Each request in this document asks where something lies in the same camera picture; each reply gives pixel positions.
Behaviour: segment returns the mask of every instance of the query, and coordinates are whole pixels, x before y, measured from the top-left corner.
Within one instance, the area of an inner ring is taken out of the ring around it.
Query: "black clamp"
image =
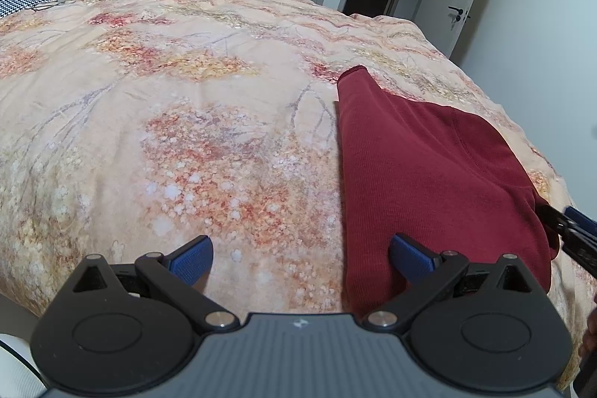
[[[571,218],[553,209],[542,218],[571,254],[589,255],[594,242]],[[207,236],[134,264],[88,255],[38,323],[32,356],[47,398],[558,396],[571,339],[516,255],[470,263],[397,234],[390,259],[412,286],[362,322],[250,314],[241,326],[190,286],[211,267]]]

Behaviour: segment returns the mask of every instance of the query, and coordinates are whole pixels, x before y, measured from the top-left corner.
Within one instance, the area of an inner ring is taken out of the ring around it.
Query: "houndstooth pillow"
[[[49,0],[0,0],[0,18]]]

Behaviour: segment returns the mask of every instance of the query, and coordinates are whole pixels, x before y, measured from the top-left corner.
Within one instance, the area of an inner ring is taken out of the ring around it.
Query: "red knit garment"
[[[519,255],[549,290],[559,239],[547,202],[502,136],[477,115],[384,92],[366,68],[338,79],[346,205],[346,292],[358,316],[405,289],[390,265],[395,233],[471,262]]]

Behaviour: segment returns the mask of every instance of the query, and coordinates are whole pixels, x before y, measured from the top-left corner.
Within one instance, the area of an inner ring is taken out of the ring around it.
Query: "floral bedding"
[[[0,291],[41,314],[86,254],[126,263],[208,234],[202,289],[239,316],[343,310],[335,81],[357,64],[482,116],[544,198],[571,203],[410,21],[308,0],[77,0],[0,19]],[[552,280],[578,344],[592,279],[560,253]]]

